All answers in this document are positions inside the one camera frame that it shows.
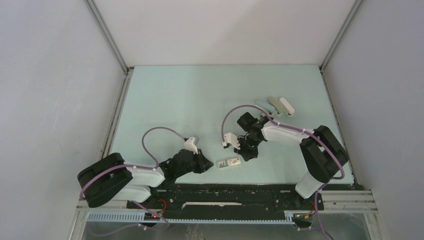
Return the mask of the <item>grey white stapler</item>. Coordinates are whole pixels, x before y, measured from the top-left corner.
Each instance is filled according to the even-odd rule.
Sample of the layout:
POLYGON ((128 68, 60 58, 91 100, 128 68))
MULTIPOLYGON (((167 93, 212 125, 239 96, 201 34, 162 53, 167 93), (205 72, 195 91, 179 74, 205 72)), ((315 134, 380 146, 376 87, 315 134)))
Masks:
POLYGON ((280 116, 281 114, 285 112, 284 107, 280 104, 280 102, 276 98, 270 96, 267 98, 267 102, 275 108, 275 112, 277 115, 280 116))

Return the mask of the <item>white staple box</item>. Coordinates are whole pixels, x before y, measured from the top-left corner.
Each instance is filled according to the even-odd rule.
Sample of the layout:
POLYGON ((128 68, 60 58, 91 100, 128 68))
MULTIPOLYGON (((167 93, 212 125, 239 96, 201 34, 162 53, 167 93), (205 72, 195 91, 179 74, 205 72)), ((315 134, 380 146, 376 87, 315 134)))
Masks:
POLYGON ((232 159, 228 159, 226 163, 229 167, 232 167, 232 166, 240 165, 241 160, 240 158, 232 158, 232 159))

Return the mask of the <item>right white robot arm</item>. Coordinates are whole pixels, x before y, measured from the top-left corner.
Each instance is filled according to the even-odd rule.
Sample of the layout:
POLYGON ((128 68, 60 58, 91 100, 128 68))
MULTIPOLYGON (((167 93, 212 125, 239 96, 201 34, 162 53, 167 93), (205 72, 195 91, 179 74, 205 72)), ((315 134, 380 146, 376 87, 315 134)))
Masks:
POLYGON ((245 112, 237 124, 245 131, 245 135, 226 133, 223 146, 233 146, 234 152, 246 162, 258 158, 259 145, 263 142, 291 143, 299 147, 307 171, 290 196, 291 204, 297 209, 308 206, 311 196, 334 179, 350 160, 347 151, 325 125, 315 129, 282 127, 266 116, 258 119, 249 112, 245 112))

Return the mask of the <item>light blue stapler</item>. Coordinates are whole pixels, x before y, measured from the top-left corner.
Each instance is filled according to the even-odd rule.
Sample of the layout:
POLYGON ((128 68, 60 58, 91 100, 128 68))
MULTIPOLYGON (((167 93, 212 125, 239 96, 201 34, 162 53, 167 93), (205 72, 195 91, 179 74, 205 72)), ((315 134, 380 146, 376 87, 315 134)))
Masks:
POLYGON ((276 108, 273 105, 264 100, 257 99, 255 100, 255 104, 257 107, 267 111, 268 113, 274 113, 276 111, 276 108))

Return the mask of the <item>staple box tray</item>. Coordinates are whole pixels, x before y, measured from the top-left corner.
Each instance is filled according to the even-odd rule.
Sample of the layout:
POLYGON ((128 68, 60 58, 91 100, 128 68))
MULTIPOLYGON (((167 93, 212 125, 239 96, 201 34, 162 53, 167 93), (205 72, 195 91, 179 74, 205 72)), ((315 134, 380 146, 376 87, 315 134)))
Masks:
POLYGON ((222 161, 218 161, 218 162, 216 163, 216 166, 217 166, 217 168, 218 168, 218 169, 221 169, 221 168, 226 168, 226 167, 228 167, 228 166, 229 166, 229 164, 228 164, 228 161, 227 161, 227 160, 222 160, 222 161))

